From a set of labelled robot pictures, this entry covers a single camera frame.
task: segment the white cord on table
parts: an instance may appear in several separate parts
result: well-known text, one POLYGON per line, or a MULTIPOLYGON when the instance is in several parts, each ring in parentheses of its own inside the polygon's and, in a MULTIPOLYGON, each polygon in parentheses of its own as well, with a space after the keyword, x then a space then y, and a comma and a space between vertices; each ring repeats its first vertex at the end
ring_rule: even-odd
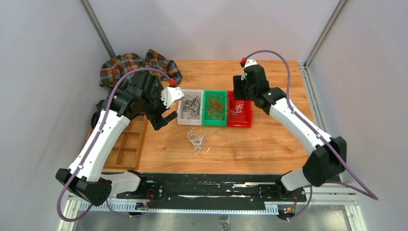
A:
POLYGON ((196 155, 200 153, 201 149, 203 148, 205 131, 202 132, 204 132, 204 134, 195 133, 192 129, 190 129, 190 131, 187 133, 187 139, 194 146, 193 153, 196 155))
POLYGON ((243 102, 239 102, 235 105, 235 111, 230 110, 230 112, 236 116, 237 114, 242 112, 243 102))

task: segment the plaid cloth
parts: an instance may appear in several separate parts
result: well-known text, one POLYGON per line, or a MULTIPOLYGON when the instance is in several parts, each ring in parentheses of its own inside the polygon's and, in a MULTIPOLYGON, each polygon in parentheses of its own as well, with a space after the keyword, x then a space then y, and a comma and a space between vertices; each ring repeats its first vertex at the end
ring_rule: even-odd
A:
MULTIPOLYGON (((156 51, 148 50, 145 60, 137 54, 127 53, 125 55, 118 55, 105 62, 101 67, 99 85, 101 87, 113 88, 121 76, 140 67, 151 67, 161 70, 173 78, 176 84, 179 84, 182 79, 181 73, 174 61, 167 60, 156 51)), ((151 71, 150 74, 166 79, 166 77, 154 71, 151 71)), ((124 83, 129 82, 132 77, 133 75, 128 76, 124 83)))

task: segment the wall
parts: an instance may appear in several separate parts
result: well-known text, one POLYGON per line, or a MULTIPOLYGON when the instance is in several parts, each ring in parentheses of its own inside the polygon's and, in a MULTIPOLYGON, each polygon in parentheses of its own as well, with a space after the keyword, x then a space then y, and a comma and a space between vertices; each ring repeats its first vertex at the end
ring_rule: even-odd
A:
MULTIPOLYGON (((260 49, 304 61, 338 0, 90 0, 116 54, 237 60, 260 49)), ((257 59, 278 59, 257 55, 257 59)))
POLYGON ((0 54, 0 230, 56 230, 108 57, 77 0, 2 1, 0 54))
POLYGON ((347 140, 347 162, 380 198, 358 195, 369 231, 407 229, 407 7, 349 1, 310 67, 329 132, 347 140))

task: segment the white bin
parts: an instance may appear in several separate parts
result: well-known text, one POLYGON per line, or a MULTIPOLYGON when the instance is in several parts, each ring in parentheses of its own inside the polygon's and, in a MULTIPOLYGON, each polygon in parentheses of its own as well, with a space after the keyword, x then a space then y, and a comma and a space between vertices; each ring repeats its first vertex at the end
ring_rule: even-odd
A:
POLYGON ((190 90, 190 89, 182 89, 184 93, 183 99, 187 96, 192 98, 199 97, 200 98, 200 113, 195 117, 191 118, 191 114, 189 112, 182 112, 182 104, 183 99, 181 99, 178 103, 177 107, 177 123, 180 125, 201 125, 202 124, 202 117, 203 117, 203 98, 204 98, 204 90, 190 90))

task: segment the floor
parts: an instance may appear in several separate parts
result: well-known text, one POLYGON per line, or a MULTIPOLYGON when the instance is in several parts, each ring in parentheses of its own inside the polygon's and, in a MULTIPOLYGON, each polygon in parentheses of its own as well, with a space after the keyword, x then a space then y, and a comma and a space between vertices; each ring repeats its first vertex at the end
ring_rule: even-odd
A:
POLYGON ((274 215, 147 214, 119 218, 110 212, 89 212, 77 221, 75 231, 350 231, 344 206, 310 206, 286 223, 274 215))
MULTIPOLYGON (((176 61, 184 89, 232 90, 232 76, 240 75, 238 61, 176 61)), ((280 61, 259 61, 271 87, 286 91, 287 73, 280 61)), ((312 119, 297 62, 289 62, 292 82, 291 99, 297 108, 312 119)), ((171 107, 170 113, 177 109, 171 107)), ((282 174, 303 166, 307 154, 286 128, 253 105, 251 128, 178 125, 172 121, 159 131, 148 125, 140 159, 141 172, 195 173, 269 173, 282 174), (207 133, 202 151, 193 154, 187 132, 195 128, 207 133)))

